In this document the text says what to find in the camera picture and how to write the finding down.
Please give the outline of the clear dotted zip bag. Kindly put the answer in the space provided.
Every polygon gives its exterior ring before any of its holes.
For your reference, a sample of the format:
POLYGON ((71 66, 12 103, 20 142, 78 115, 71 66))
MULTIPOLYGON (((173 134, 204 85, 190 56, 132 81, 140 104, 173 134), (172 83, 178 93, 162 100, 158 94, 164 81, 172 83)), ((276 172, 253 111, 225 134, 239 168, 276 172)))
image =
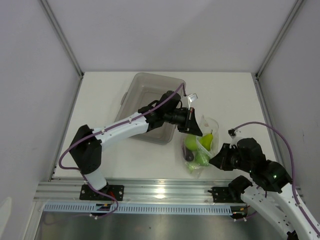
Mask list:
MULTIPOLYGON (((193 155, 195 157, 196 153, 198 151, 200 151, 200 152, 203 152, 203 153, 207 154, 209 156, 209 158, 212 159, 214 156, 216 156, 218 154, 218 148, 219 148, 219 123, 213 118, 210 118, 210 117, 207 117, 205 115, 202 115, 201 119, 200 119, 199 127, 200 127, 203 135, 202 136, 196 136, 197 150, 196 151, 192 151, 193 155), (212 134, 213 134, 213 141, 212 141, 212 144, 211 144, 211 151, 207 151, 199 143, 199 139, 201 137, 205 136, 206 134, 209 134, 210 132, 212 132, 212 134)), ((185 140, 185 137, 187 135, 190 135, 190 134, 184 133, 182 135, 182 137, 180 138, 181 156, 182 156, 182 159, 183 159, 183 163, 185 165, 185 170, 188 172, 188 174, 190 176, 192 176, 195 179, 198 179, 201 176, 203 170, 205 168, 207 168, 210 164, 208 166, 201 166, 200 170, 194 171, 193 173, 190 173, 188 171, 187 166, 186 166, 186 162, 188 162, 188 161, 186 161, 183 158, 183 151, 182 151, 183 147, 185 147, 184 140, 185 140)))

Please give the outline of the green custard apple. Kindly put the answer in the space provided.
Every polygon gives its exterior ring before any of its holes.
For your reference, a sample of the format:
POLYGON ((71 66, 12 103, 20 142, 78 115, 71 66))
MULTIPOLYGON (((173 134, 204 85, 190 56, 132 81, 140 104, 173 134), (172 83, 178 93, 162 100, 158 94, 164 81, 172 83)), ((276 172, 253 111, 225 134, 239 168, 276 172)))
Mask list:
POLYGON ((198 151, 194 157, 195 163, 202 167, 208 166, 209 160, 210 157, 207 154, 200 151, 198 151))

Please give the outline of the purple eggplant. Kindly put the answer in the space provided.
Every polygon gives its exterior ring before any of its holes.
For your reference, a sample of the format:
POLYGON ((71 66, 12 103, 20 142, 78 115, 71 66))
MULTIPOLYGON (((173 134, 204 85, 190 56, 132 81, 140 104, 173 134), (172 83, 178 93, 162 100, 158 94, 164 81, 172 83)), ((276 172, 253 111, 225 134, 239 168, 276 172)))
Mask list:
POLYGON ((187 162, 192 162, 194 160, 193 152, 186 147, 182 148, 182 155, 187 162))

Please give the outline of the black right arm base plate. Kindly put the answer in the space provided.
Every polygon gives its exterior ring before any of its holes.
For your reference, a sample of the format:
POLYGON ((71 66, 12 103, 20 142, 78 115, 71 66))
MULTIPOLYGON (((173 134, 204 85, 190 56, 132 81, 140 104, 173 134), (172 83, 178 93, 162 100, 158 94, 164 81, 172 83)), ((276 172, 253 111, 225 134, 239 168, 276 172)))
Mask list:
POLYGON ((211 194, 214 203, 243 203, 240 194, 229 187, 212 187, 207 191, 211 194))

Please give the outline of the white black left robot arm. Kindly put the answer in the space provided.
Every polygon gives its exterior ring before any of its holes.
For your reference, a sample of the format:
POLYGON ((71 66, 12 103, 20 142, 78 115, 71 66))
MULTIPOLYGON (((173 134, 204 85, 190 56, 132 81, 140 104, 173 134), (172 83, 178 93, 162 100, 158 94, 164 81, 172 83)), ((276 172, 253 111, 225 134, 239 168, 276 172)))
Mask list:
POLYGON ((90 128, 83 125, 78 129, 68 153, 97 200, 105 199, 109 193, 108 182, 100 171, 103 151, 119 141, 158 129, 165 123, 175 125, 184 134, 203 135, 194 108, 183 107, 181 96, 174 91, 167 91, 159 100, 109 126, 90 128))

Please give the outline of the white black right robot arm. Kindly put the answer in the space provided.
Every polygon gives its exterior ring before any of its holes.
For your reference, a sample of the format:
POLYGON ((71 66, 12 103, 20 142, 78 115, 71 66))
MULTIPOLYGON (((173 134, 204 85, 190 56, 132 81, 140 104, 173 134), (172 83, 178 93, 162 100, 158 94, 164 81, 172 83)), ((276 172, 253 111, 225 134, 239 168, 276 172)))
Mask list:
POLYGON ((276 161, 266 159, 254 138, 234 137, 209 163, 223 171, 241 170, 228 184, 228 196, 253 207, 288 240, 318 240, 320 224, 306 208, 294 181, 276 161))

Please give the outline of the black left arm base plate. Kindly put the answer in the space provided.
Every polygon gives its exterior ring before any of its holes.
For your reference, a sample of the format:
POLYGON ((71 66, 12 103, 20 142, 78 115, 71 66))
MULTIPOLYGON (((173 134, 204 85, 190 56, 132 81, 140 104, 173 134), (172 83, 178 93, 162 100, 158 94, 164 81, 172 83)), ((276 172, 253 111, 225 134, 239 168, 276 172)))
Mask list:
MULTIPOLYGON (((124 196, 124 185, 107 185, 99 190, 105 195, 112 196, 117 201, 122 201, 124 196)), ((112 199, 93 191, 87 184, 81 186, 79 199, 82 201, 111 201, 112 199)))

